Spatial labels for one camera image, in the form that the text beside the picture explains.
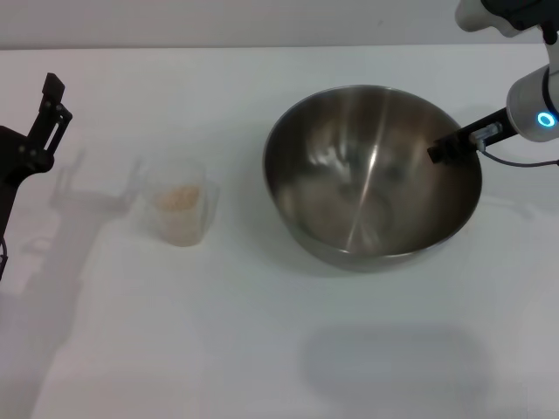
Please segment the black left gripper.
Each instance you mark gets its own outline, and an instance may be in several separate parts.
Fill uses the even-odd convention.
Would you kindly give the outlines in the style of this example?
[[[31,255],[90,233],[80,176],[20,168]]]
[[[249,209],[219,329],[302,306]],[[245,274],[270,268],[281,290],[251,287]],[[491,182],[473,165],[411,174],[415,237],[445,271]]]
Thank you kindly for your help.
[[[50,171],[54,153],[72,120],[62,104],[65,85],[48,72],[42,89],[38,116],[28,135],[1,126],[1,274],[8,260],[4,238],[17,190],[31,175]]]

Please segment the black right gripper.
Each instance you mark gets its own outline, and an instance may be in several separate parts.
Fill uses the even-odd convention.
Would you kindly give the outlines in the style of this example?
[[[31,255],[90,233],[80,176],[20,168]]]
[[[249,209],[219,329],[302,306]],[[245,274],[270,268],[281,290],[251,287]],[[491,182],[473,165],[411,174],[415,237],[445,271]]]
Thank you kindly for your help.
[[[502,108],[459,131],[448,134],[427,148],[433,164],[459,164],[475,151],[485,151],[487,147],[512,137],[512,123],[507,109]]]

